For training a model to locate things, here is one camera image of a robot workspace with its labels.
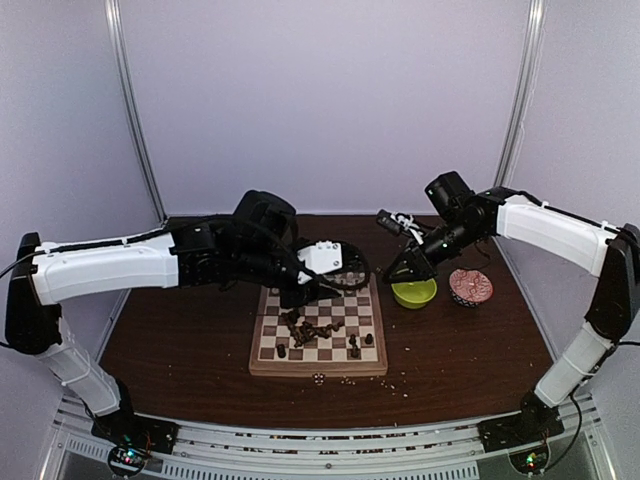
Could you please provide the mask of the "dark knight chess piece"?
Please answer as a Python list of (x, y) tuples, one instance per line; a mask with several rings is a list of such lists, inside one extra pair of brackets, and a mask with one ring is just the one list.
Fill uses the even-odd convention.
[(361, 348), (358, 344), (358, 338), (355, 334), (352, 334), (349, 337), (349, 345), (350, 345), (350, 357), (353, 359), (361, 358)]

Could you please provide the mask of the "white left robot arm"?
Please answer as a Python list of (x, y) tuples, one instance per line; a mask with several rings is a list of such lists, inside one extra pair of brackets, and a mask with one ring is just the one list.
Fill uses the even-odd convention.
[(302, 239), (291, 204), (250, 190), (229, 214), (192, 217), (133, 236), (57, 243), (27, 233), (3, 276), (3, 346), (37, 358), (83, 402), (100, 433), (130, 445), (148, 438), (150, 429), (135, 413), (126, 385), (75, 338), (65, 303), (137, 288), (243, 282), (276, 288), (280, 306), (295, 310), (365, 287), (370, 266), (348, 242)]

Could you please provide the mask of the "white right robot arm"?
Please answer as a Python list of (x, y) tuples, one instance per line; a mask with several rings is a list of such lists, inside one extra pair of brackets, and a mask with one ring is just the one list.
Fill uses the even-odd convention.
[(443, 222), (429, 229), (411, 215), (381, 210), (377, 223), (408, 241), (384, 273), (388, 284), (427, 281), (438, 266), (489, 237), (527, 244), (556, 257), (542, 282), (574, 313), (584, 302), (574, 338), (522, 398), (520, 412), (504, 431), (520, 441), (541, 436), (557, 419), (557, 408), (594, 376), (639, 314), (639, 230), (612, 226), (563, 211), (526, 191), (493, 187), (475, 193), (443, 180), (425, 193)]

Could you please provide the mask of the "row of white chess pieces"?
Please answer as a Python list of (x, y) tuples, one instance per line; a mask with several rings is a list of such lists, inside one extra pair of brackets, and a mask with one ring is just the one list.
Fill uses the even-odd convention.
[(303, 283), (296, 282), (295, 285), (279, 287), (280, 292), (284, 295), (305, 297), (306, 302), (311, 302), (311, 298), (339, 297), (365, 288), (371, 280), (371, 273), (341, 269), (320, 275), (318, 279), (309, 279), (305, 275), (303, 277)]

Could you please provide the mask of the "pile of dark chess pieces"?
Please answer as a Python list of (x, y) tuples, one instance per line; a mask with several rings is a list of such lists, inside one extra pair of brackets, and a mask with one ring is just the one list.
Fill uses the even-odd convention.
[(290, 336), (294, 339), (295, 348), (302, 347), (315, 338), (327, 339), (331, 337), (333, 333), (337, 333), (344, 325), (342, 321), (339, 321), (337, 323), (329, 323), (325, 326), (315, 326), (307, 320), (298, 324), (299, 318), (300, 313), (297, 309), (285, 312), (279, 317), (288, 328)]

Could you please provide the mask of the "wooden chess board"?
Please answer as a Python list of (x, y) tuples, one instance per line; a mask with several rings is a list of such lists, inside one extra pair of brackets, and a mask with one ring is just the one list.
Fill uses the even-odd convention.
[(388, 371), (376, 277), (359, 290), (298, 310), (280, 307), (279, 291), (262, 288), (249, 372), (260, 377), (375, 377)]

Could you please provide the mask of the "lime green bowl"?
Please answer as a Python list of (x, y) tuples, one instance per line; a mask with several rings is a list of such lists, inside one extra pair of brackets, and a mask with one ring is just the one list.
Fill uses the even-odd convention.
[(391, 285), (395, 301), (402, 307), (417, 310), (425, 307), (437, 295), (437, 283), (434, 279), (416, 282), (403, 282)]

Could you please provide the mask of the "red patterned bowl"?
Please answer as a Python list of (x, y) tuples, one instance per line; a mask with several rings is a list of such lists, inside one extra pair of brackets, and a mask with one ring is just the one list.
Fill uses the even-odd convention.
[(494, 294), (492, 282), (479, 270), (456, 269), (450, 274), (448, 282), (452, 299), (463, 307), (478, 307)]

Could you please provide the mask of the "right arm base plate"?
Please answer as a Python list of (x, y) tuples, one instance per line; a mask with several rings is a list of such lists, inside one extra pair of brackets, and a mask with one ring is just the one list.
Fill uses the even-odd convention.
[(526, 421), (522, 413), (484, 420), (477, 428), (486, 453), (540, 442), (565, 431), (559, 418), (552, 418), (540, 426)]

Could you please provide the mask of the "aluminium front frame rail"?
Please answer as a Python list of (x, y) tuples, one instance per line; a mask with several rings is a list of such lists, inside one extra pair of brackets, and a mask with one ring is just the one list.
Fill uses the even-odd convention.
[(546, 446), (545, 479), (616, 479), (604, 425), (588, 395), (560, 408), (564, 431), (490, 451), (481, 418), (359, 429), (267, 429), (178, 421), (170, 453), (140, 479), (525, 479), (517, 467)]

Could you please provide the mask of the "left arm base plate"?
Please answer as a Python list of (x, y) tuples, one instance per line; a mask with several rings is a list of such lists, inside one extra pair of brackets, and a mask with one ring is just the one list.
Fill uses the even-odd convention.
[(171, 454), (179, 431), (179, 425), (134, 415), (130, 418), (97, 417), (91, 434), (115, 445), (130, 447), (143, 453)]

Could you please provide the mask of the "left aluminium corner post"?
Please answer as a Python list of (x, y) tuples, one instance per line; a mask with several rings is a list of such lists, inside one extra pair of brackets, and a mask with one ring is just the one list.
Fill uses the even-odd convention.
[(117, 0), (106, 0), (104, 7), (134, 152), (141, 169), (143, 183), (151, 201), (155, 217), (160, 224), (163, 224), (167, 220), (167, 213), (151, 164), (143, 125), (135, 98), (122, 23), (121, 5)]

